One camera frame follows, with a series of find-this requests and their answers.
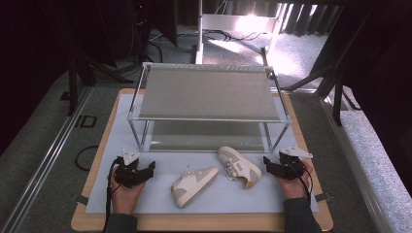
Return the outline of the wooden table board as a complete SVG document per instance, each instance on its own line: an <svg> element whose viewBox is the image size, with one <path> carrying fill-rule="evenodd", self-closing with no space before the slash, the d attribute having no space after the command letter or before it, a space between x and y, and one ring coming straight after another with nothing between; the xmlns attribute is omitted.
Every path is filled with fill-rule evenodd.
<svg viewBox="0 0 412 233"><path fill-rule="evenodd" d="M110 138L120 97L133 94L132 88L123 88L117 93L115 104L110 113L102 139L92 162L82 195L91 201L90 193L98 168L102 164L104 149ZM143 232L283 232L282 213L245 213L245 214L138 214L138 228ZM86 203L78 203L71 220L71 227L87 233L103 229L105 214L87 214Z"/></svg>

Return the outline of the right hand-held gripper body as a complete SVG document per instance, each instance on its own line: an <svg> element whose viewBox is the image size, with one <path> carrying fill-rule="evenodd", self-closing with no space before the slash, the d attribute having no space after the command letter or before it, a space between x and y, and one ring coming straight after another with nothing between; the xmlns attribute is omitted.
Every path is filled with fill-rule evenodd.
<svg viewBox="0 0 412 233"><path fill-rule="evenodd" d="M300 178L304 171L303 158L312 158L313 154L299 147L291 146L286 149L279 150L278 170L275 172L277 177L286 180L294 180Z"/></svg>

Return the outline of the metal two-tier shoe rack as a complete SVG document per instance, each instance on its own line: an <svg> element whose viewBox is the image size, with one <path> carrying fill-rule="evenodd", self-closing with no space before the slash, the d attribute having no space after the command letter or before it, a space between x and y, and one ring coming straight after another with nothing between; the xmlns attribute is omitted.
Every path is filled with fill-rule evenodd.
<svg viewBox="0 0 412 233"><path fill-rule="evenodd" d="M272 152L292 124L268 66L143 64L127 121L137 150Z"/></svg>

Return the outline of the aluminium floor rail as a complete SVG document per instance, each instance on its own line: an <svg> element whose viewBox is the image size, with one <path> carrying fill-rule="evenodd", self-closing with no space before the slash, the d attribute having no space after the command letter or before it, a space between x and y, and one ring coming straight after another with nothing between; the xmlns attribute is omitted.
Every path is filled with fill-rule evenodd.
<svg viewBox="0 0 412 233"><path fill-rule="evenodd" d="M0 229L0 233L16 233L19 230L34 200L36 199L45 180L47 179L54 162L59 157L59 154L64 147L72 129L74 128L77 118L80 115L91 92L91 86L85 87L81 92L78 99L78 105L74 108L72 114L65 118L63 125L60 127L58 134L52 141L52 144L49 147L46 155L42 159L34 175L29 180L26 188L22 192L22 195L18 199L17 204L14 206L11 214L5 221L5 224Z"/></svg>
<svg viewBox="0 0 412 233"><path fill-rule="evenodd" d="M343 150L345 160L347 161L351 173L356 180L363 202L368 209L368 212L378 232L393 233L388 220L384 215L384 210L378 200L378 196L375 194L366 173L361 167L361 163L358 160L356 151L354 150L353 145L346 134L346 131L342 126L337 125L332 116L333 106L323 98L320 99L320 103L324 112L326 113L328 123L330 124L341 149Z"/></svg>

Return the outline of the dark hanging panel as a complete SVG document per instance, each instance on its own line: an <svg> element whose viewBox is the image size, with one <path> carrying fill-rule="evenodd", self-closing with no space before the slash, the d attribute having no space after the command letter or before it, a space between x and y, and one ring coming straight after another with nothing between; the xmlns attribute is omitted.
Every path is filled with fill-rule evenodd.
<svg viewBox="0 0 412 233"><path fill-rule="evenodd" d="M152 22L172 45L178 46L175 0L152 0Z"/></svg>

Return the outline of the white and grey sneaker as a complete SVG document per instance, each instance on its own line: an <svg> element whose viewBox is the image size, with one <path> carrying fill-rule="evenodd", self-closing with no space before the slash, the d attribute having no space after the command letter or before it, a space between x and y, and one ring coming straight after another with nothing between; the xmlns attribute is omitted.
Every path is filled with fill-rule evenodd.
<svg viewBox="0 0 412 233"><path fill-rule="evenodd" d="M218 173L219 169L215 166L200 171L185 171L170 187L177 207L185 208L213 182Z"/></svg>
<svg viewBox="0 0 412 233"><path fill-rule="evenodd" d="M218 158L231 181L238 181L246 189L252 188L261 178L261 170L239 151L231 147L218 149Z"/></svg>

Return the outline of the black metal stand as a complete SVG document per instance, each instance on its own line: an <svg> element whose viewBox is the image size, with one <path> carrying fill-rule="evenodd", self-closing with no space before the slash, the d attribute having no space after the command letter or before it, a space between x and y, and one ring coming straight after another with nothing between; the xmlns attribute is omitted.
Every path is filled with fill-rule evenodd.
<svg viewBox="0 0 412 233"><path fill-rule="evenodd" d="M283 86L282 90L295 91L318 78L322 78L323 80L317 87L315 94L320 97L326 98L331 93L331 91L334 90L331 116L334 122L338 126L341 126L342 122L340 112L342 107L342 96L344 94L344 88L342 72L337 65L328 65L325 68L312 73L311 75L304 78L303 80L300 80L297 83L289 86Z"/></svg>
<svg viewBox="0 0 412 233"><path fill-rule="evenodd" d="M67 39L66 48L68 50L69 57L71 58L69 66L69 116L75 112L78 106L77 75L81 76L81 79L85 85L94 86L96 83L96 78L93 75L91 67L96 68L98 71L102 71L119 83L132 83L132 80L128 80L120 75L117 75L114 71L106 68L103 64L97 62L90 55L85 53L68 23L62 24L62 30L64 31L64 35Z"/></svg>

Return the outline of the person's right hand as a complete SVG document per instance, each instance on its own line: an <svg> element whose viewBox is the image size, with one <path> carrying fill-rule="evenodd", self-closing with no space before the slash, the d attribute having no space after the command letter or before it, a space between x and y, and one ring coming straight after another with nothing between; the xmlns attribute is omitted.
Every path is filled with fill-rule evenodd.
<svg viewBox="0 0 412 233"><path fill-rule="evenodd" d="M276 181L283 190L284 196L286 199L295 199L295 198L307 198L310 189L313 186L311 173L313 168L306 162L303 161L305 172L299 179L294 179L292 181L284 180L276 177Z"/></svg>

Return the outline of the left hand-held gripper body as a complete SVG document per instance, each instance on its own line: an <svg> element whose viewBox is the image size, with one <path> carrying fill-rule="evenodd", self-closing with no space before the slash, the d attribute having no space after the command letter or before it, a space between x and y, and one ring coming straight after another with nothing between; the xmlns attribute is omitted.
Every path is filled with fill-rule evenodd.
<svg viewBox="0 0 412 233"><path fill-rule="evenodd" d="M122 150L119 156L119 166L115 172L115 181L127 188L144 183L137 169L140 154L130 150Z"/></svg>

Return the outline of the person's left hand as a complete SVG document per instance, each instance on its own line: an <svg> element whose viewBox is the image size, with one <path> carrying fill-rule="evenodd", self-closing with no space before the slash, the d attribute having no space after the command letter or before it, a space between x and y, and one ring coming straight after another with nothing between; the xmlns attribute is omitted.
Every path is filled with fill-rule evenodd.
<svg viewBox="0 0 412 233"><path fill-rule="evenodd" d="M120 185L111 176L111 199L114 214L132 215L137 207L138 200L145 184L140 183L131 188Z"/></svg>

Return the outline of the black rectangular floor bracket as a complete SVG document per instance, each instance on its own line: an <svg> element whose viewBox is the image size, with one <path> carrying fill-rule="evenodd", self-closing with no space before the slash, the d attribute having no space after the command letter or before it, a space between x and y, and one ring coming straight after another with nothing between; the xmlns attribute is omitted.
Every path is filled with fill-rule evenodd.
<svg viewBox="0 0 412 233"><path fill-rule="evenodd" d="M79 116L76 120L75 126L80 128L92 128L97 121L96 116Z"/></svg>

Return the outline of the dark curtain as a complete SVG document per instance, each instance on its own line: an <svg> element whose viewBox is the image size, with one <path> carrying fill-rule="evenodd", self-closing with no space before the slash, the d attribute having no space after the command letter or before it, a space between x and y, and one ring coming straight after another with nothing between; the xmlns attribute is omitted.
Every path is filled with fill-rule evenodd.
<svg viewBox="0 0 412 233"><path fill-rule="evenodd" d="M74 66L93 85L90 65L114 65L104 17L123 0L0 0L0 154L50 86Z"/></svg>
<svg viewBox="0 0 412 233"><path fill-rule="evenodd" d="M338 67L412 195L412 0L330 0L343 7L312 70Z"/></svg>

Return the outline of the white table mat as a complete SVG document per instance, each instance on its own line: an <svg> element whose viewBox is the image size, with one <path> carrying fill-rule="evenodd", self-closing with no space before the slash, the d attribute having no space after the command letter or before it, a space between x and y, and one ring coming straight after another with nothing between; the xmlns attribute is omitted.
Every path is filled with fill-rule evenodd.
<svg viewBox="0 0 412 233"><path fill-rule="evenodd" d="M115 119L89 194L86 212L103 214L106 209L107 176L113 161L125 150L136 152L137 146L126 120L133 96L123 94L115 110ZM283 192L272 175L264 172L250 189L227 178L223 164L212 152L142 152L139 169L155 163L154 176L146 182L135 212L137 214L279 214L283 208ZM185 171L199 171L215 166L219 173L194 201L183 209L175 204L170 186Z"/></svg>

